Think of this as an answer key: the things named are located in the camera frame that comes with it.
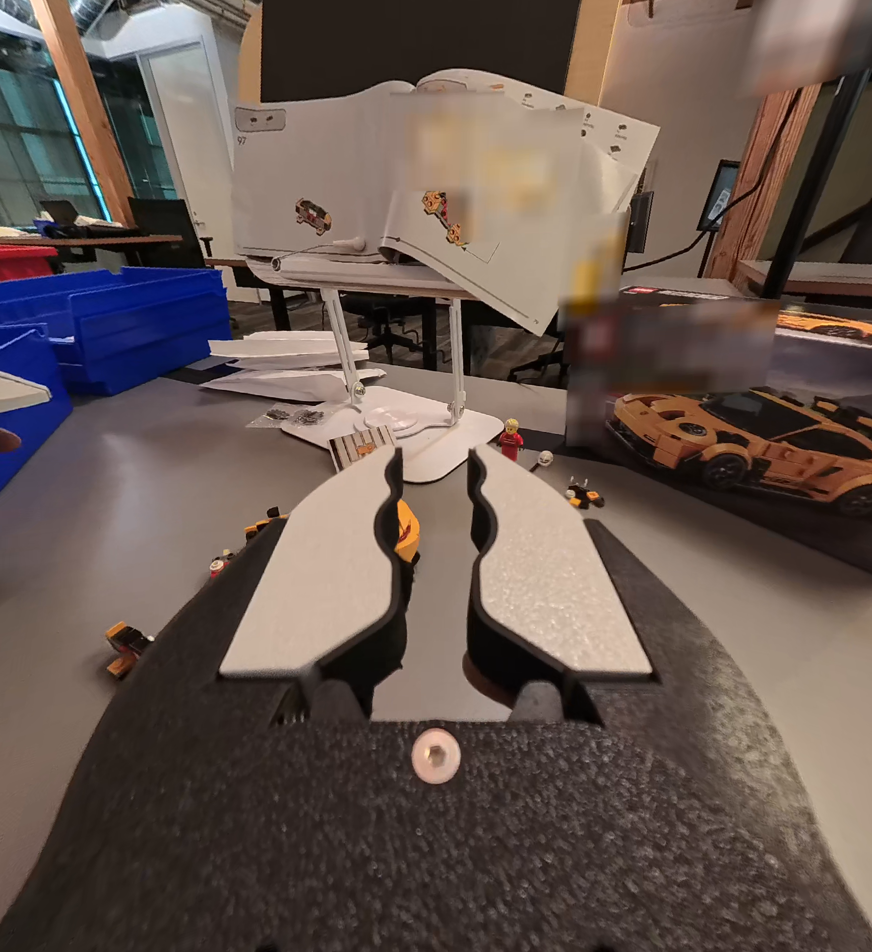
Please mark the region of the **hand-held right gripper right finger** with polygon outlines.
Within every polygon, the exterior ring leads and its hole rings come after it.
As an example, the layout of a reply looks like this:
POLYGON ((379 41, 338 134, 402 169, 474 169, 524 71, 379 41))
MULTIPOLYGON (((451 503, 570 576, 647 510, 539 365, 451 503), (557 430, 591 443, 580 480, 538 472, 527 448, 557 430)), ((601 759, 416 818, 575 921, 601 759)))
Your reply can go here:
POLYGON ((466 655, 516 696, 553 684, 584 708, 587 684, 648 684, 655 671, 588 522, 564 494, 490 446, 467 460, 476 548, 466 655))

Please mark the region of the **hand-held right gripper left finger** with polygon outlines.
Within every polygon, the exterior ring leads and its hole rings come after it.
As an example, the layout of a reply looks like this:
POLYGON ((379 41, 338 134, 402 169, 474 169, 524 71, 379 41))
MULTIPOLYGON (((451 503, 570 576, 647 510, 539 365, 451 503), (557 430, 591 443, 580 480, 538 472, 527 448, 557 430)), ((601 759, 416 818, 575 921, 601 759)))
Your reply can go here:
POLYGON ((404 465, 377 448, 303 499, 219 665, 228 683, 294 688, 316 720, 370 720, 403 665, 411 567, 397 554, 404 465))

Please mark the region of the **black orange lego subassembly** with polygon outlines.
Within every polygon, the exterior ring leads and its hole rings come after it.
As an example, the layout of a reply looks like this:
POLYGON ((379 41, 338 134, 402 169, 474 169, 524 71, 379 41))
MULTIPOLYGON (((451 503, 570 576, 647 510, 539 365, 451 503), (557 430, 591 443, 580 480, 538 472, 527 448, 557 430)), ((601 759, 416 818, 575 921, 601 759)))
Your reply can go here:
POLYGON ((116 658, 109 663, 107 671, 120 681, 133 671, 144 651, 154 644, 155 637, 121 622, 107 630, 106 640, 116 652, 116 658))

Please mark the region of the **orange lego car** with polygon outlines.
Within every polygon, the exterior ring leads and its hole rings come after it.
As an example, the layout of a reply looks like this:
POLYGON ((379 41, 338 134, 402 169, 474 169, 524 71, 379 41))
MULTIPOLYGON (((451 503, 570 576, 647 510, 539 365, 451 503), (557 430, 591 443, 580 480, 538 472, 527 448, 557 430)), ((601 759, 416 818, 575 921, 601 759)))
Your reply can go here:
MULTIPOLYGON (((408 566, 414 568, 420 559, 420 523, 415 514, 411 511, 405 502, 400 501, 397 504, 397 516, 399 526, 399 536, 395 546, 397 556, 408 566)), ((267 510, 266 517, 256 523, 245 527, 245 541, 251 542, 272 522, 286 520, 287 516, 282 515, 278 507, 274 506, 267 510)), ((208 567, 208 575, 215 579, 224 571, 224 569, 234 560, 236 553, 224 549, 217 555, 208 567)))

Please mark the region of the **lego set box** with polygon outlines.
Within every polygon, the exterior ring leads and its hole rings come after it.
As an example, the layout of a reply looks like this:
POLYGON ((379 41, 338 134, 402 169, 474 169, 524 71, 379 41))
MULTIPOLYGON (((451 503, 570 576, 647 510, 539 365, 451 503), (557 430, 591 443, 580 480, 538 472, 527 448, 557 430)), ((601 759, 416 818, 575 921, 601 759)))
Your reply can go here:
POLYGON ((872 574, 872 309, 629 285, 565 322, 574 452, 872 574))

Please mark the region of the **lego instruction booklet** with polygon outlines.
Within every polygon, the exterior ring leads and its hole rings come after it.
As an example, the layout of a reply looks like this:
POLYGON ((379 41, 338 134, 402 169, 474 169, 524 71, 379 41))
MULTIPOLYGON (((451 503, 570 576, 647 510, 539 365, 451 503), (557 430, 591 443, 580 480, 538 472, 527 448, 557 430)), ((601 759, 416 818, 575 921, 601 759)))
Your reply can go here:
POLYGON ((235 243, 264 280, 461 293, 535 335, 607 295, 660 132, 467 68, 234 117, 235 243))

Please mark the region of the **blue plastic bin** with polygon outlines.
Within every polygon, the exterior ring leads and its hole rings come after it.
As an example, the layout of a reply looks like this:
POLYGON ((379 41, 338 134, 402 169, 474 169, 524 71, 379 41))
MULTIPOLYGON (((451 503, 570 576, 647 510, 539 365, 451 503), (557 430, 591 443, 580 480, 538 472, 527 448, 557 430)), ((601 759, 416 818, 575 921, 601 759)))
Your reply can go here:
POLYGON ((0 327, 0 371, 47 387, 50 400, 33 408, 0 413, 0 427, 16 434, 19 448, 0 454, 0 492, 72 411, 59 364, 40 326, 0 327))
POLYGON ((91 292, 122 295, 144 292, 147 301, 163 296, 184 298, 201 293, 227 297, 215 268, 124 268, 120 272, 95 269, 0 282, 0 305, 39 301, 27 308, 61 310, 69 297, 91 292))
POLYGON ((207 357, 230 336, 227 296, 196 279, 78 293, 48 330, 66 388, 114 396, 207 357))

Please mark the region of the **red plastic bin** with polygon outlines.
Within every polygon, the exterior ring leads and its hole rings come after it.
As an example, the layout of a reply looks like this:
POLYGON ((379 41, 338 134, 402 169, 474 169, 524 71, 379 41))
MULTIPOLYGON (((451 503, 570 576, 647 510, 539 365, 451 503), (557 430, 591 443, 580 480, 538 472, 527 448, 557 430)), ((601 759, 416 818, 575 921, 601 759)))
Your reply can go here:
POLYGON ((0 282, 48 277, 56 257, 56 249, 50 246, 0 244, 0 282))

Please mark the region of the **sticker sheet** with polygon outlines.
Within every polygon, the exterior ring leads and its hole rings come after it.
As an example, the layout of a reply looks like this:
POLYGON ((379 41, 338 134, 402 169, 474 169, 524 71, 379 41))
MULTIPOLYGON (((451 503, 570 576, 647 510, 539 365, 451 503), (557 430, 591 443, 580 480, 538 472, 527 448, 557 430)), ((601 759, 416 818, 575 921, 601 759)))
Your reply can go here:
POLYGON ((351 433, 331 438, 327 445, 337 473, 350 468, 377 449, 389 446, 396 446, 396 441, 387 425, 356 428, 351 433))

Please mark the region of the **wooden top desk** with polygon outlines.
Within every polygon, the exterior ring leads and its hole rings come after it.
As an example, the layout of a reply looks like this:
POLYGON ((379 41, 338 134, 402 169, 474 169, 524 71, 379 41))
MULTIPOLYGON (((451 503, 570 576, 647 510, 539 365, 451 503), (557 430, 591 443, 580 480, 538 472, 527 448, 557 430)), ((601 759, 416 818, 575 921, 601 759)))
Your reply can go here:
POLYGON ((140 267, 142 249, 151 246, 178 247, 184 242, 181 235, 136 235, 111 237, 77 237, 71 239, 54 239, 26 236, 0 236, 0 246, 8 247, 49 247, 56 250, 75 248, 94 251, 110 250, 120 253, 132 267, 140 267))

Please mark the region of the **clear bag of small parts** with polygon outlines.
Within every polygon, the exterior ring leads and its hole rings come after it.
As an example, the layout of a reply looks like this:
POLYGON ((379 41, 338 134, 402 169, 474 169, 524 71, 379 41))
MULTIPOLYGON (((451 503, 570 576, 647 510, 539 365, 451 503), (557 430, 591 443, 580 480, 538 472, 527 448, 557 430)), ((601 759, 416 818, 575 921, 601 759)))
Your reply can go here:
POLYGON ((309 429, 321 424, 325 417, 325 411, 319 408, 286 406, 275 403, 249 422, 247 428, 282 429, 291 426, 309 429))

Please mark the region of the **white book stand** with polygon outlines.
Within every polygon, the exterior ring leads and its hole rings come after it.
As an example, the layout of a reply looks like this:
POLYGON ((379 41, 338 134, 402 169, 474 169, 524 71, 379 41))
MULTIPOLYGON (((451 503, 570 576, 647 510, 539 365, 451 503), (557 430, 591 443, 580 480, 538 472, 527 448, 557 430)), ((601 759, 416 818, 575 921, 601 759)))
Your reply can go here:
POLYGON ((468 452, 495 438, 501 420, 466 409, 462 301, 474 296, 424 265, 395 265, 378 256, 344 255, 341 247, 243 256, 252 273, 274 287, 318 290, 342 361, 346 398, 323 404, 320 422, 282 422, 283 432, 330 448, 335 439, 387 426, 403 449, 404 479, 430 483, 461 465, 468 452), (391 387, 366 387, 351 353, 340 292, 401 293, 449 302, 452 396, 447 404, 391 387))

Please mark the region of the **open laptop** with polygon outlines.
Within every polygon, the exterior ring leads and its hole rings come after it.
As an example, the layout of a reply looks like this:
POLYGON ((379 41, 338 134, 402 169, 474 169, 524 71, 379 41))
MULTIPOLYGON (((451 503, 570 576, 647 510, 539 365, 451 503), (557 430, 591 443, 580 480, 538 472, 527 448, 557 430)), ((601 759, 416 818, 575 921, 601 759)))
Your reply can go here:
POLYGON ((49 222, 57 229, 88 229, 108 226, 110 223, 95 217, 80 214, 69 200, 41 200, 41 220, 49 222))

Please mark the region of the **black swivel chair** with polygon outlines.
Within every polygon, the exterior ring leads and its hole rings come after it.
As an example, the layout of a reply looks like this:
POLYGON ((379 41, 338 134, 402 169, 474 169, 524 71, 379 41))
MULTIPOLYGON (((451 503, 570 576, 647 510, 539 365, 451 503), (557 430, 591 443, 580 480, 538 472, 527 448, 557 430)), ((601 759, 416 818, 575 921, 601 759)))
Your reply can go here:
POLYGON ((382 349, 386 361, 394 365, 394 350, 420 355, 424 370, 438 368, 437 302, 425 296, 344 292, 340 303, 345 314, 353 315, 358 326, 368 332, 364 340, 369 351, 382 349))

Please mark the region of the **wooden table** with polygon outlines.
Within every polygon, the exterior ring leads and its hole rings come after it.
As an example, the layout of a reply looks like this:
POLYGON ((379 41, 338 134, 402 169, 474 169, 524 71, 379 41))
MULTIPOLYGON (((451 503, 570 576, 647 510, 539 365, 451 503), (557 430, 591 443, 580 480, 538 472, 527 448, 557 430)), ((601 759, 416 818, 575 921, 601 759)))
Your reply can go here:
POLYGON ((872 265, 796 262, 783 295, 872 298, 872 265))

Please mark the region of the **black metal pole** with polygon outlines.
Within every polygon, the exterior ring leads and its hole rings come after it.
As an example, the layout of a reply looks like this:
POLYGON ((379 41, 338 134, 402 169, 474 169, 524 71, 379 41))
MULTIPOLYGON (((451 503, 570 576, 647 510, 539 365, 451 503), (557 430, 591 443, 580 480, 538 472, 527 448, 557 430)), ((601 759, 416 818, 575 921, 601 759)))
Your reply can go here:
POLYGON ((763 280, 763 300, 782 298, 806 240, 808 227, 844 143, 849 124, 870 81, 872 66, 840 79, 787 223, 763 280))

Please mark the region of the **black panel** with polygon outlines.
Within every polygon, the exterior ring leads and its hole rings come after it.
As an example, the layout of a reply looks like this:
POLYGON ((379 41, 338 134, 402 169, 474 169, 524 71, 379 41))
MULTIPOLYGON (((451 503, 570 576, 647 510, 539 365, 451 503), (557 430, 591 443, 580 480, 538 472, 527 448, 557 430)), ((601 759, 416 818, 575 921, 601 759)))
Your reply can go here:
POLYGON ((266 103, 468 68, 563 92, 579 1, 264 1, 266 103))

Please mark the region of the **wooden post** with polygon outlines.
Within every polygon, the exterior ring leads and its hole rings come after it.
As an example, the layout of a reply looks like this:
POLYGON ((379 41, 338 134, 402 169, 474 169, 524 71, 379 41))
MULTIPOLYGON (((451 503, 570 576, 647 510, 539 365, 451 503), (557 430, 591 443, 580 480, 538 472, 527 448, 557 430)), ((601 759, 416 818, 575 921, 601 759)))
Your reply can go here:
POLYGON ((748 191, 752 195, 728 211, 704 266, 704 278, 734 283, 740 261, 758 258, 821 88, 812 85, 763 97, 735 187, 738 196, 748 191))
POLYGON ((107 210, 114 221, 130 226, 133 219, 129 199, 133 189, 69 3, 32 1, 30 4, 107 210))

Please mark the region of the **wall-mounted monitor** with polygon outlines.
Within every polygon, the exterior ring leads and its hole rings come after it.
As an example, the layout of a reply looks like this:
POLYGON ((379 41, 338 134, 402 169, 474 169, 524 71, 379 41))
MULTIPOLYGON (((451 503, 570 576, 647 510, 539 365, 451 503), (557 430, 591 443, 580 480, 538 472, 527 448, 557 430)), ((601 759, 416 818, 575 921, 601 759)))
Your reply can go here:
POLYGON ((740 165, 740 161, 719 161, 697 225, 698 232, 717 232, 721 227, 721 221, 732 199, 740 165))

